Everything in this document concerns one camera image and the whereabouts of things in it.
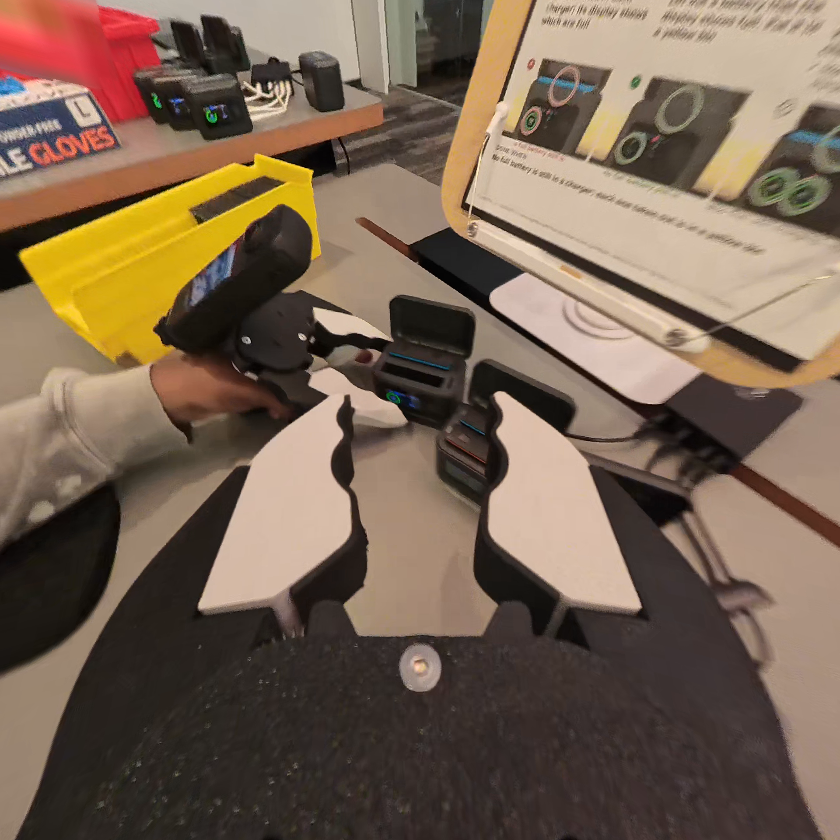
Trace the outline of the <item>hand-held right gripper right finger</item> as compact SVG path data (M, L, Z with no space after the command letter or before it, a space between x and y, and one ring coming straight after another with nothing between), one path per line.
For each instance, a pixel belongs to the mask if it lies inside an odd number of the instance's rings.
M494 603L525 607L535 635L579 608L638 616L642 600L589 462L566 436L505 392L490 398L488 490L474 553Z

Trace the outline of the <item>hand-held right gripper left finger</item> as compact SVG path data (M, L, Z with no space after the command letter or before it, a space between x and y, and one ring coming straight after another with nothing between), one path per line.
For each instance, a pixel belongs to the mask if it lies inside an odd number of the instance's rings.
M364 585L368 539L351 488L354 410L333 395L253 458L198 601L205 615L270 609L287 636Z

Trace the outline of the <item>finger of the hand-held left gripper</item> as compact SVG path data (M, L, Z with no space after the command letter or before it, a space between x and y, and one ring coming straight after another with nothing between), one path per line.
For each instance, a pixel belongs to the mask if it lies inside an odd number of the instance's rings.
M361 352L382 352L392 338L345 311L312 310L311 353L327 361L353 360Z
M408 425L406 417L396 404L358 386L334 368L325 367L310 373L309 385L312 390L326 396L349 397L355 427L403 428Z

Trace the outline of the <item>yellow plastic bin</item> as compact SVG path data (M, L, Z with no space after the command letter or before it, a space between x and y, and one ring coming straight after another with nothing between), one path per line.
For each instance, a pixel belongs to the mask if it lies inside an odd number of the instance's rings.
M198 224L190 208L268 176L285 182L236 209ZM154 326L177 292L246 228L278 205L307 222L311 257L321 255L314 173L256 154L127 206L19 253L51 309L95 350L117 364L159 360Z

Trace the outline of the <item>person's left forearm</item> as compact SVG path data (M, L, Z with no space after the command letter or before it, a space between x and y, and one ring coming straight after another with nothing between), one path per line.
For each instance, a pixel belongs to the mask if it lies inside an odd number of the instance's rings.
M20 538L126 469L185 448L141 366L56 369L1 412L1 544Z

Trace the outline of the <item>person's left hand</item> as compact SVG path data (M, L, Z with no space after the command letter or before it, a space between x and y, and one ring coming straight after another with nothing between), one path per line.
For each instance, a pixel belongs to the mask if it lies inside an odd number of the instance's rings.
M164 413L177 427L258 411L277 421L291 416L269 389L212 355L171 353L150 366L150 383Z

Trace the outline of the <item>white stand base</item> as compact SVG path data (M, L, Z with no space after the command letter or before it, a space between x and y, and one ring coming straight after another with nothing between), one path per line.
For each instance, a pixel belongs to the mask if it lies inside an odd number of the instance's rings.
M530 274L489 295L491 307L633 403L662 405L700 371Z

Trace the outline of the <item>black power adapter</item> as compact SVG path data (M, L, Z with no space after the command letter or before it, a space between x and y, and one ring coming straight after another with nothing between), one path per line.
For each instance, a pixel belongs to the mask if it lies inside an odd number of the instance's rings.
M344 108L340 63L330 54L313 50L300 53L299 71L309 104L319 112Z

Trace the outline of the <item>black power hub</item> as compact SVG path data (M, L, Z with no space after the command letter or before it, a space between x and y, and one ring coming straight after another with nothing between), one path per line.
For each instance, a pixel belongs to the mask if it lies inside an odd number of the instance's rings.
M730 385L701 374L662 403L659 427L697 453L714 448L738 463L803 405L793 391Z

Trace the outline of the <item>wooden display board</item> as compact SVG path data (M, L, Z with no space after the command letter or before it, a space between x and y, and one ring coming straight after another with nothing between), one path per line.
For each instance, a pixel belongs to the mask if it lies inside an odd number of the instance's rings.
M471 188L507 116L500 95L529 3L495 2L489 15L444 172L450 226L720 381L776 388L838 377L838 267L713 318L473 211Z

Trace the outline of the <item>red plastic bin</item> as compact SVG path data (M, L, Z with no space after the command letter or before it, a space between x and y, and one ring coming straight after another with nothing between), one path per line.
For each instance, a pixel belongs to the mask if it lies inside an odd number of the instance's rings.
M152 41L158 21L129 10L99 7L105 58L91 92L111 124L147 117L133 74L157 67L161 59Z

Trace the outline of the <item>blue white glove box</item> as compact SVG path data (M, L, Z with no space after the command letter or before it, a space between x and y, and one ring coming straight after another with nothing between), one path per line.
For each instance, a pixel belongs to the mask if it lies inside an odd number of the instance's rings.
M109 118L86 87L2 76L2 180L119 148Z

